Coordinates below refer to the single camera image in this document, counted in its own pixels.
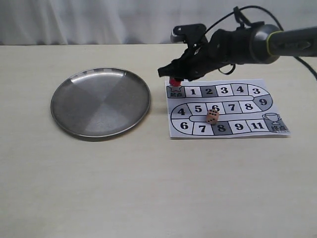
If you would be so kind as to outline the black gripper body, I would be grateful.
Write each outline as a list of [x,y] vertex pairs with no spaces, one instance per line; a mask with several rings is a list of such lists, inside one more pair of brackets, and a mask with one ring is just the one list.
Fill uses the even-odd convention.
[[180,58],[179,78],[193,81],[230,64],[252,63],[251,30],[217,30],[200,48],[188,48]]

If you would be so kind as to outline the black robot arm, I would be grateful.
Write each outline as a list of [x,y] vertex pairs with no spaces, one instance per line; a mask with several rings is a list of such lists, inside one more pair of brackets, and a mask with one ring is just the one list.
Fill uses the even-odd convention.
[[280,31],[264,24],[235,31],[219,29],[209,42],[199,48],[188,48],[183,55],[158,69],[160,77],[177,81],[197,80],[227,65],[270,64],[280,56],[316,57],[317,29],[315,27]]

